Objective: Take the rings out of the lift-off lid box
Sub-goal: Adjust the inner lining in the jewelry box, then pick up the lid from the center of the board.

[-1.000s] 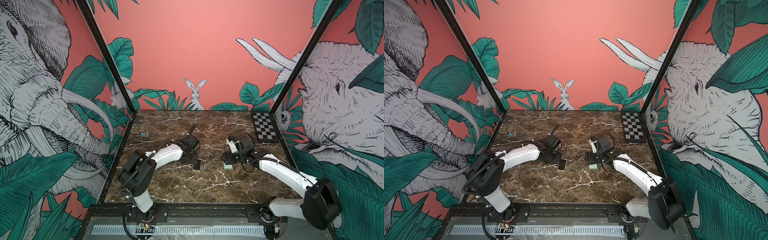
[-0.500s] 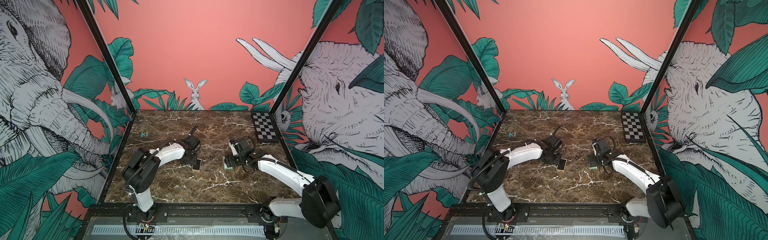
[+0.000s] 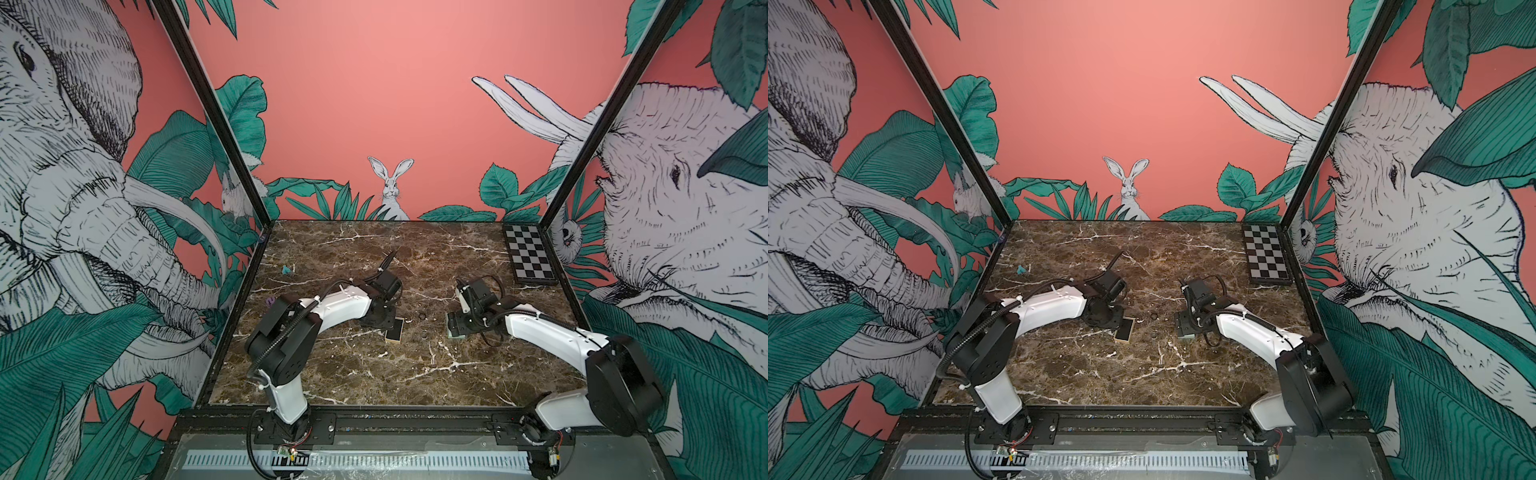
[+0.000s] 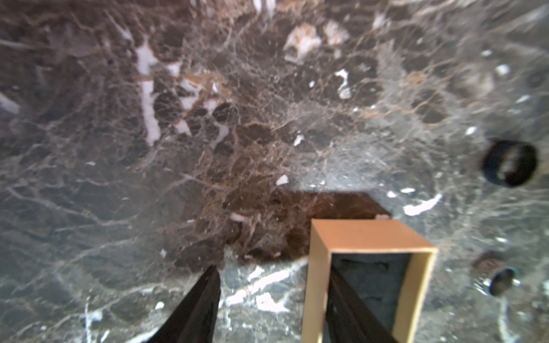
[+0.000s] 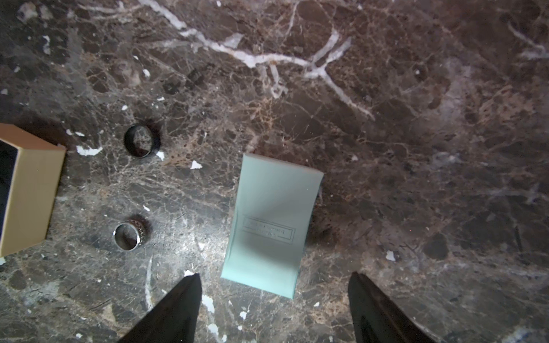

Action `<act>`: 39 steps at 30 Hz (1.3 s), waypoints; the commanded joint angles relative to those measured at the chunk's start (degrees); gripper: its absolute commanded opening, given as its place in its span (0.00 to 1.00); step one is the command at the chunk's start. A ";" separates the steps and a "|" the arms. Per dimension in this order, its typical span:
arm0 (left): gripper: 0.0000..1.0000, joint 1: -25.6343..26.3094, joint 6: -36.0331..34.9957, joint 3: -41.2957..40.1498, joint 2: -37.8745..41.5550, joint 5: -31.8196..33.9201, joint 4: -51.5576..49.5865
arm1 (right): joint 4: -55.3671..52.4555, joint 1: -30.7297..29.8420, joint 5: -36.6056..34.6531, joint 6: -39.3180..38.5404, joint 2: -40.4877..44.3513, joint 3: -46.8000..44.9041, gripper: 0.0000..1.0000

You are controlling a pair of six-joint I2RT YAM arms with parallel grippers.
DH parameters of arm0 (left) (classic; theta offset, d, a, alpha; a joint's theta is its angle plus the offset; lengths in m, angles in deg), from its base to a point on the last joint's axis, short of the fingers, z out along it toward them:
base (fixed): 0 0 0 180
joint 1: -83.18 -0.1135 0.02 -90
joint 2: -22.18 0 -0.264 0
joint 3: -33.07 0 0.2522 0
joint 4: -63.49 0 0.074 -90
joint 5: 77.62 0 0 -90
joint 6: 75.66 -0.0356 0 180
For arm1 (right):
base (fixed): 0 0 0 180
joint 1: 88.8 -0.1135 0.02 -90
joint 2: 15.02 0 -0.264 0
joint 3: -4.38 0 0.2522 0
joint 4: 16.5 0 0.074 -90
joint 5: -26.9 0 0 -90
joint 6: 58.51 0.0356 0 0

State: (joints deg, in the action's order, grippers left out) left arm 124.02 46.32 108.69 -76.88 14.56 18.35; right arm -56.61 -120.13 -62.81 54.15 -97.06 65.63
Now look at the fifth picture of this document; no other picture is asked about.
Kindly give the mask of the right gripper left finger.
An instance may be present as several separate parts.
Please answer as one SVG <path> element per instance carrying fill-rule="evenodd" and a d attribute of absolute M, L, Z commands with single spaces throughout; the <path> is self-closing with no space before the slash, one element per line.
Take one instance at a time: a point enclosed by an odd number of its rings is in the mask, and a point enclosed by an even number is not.
<path fill-rule="evenodd" d="M 193 342 L 201 300 L 200 276 L 184 277 L 120 342 Z"/>

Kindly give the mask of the tan box base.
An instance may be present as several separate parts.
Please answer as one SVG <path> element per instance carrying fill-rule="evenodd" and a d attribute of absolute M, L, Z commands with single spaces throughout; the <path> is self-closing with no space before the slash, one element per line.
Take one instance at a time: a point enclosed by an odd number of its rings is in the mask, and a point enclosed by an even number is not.
<path fill-rule="evenodd" d="M 1 125 L 1 256 L 45 240 L 67 149 Z"/>

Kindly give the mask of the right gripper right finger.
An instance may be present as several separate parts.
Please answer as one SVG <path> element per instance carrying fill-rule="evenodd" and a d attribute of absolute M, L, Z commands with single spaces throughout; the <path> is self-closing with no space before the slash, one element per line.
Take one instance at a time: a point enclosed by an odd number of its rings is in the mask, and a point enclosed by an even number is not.
<path fill-rule="evenodd" d="M 357 342 L 434 343 L 435 340 L 366 275 L 358 272 L 351 274 L 348 298 Z"/>

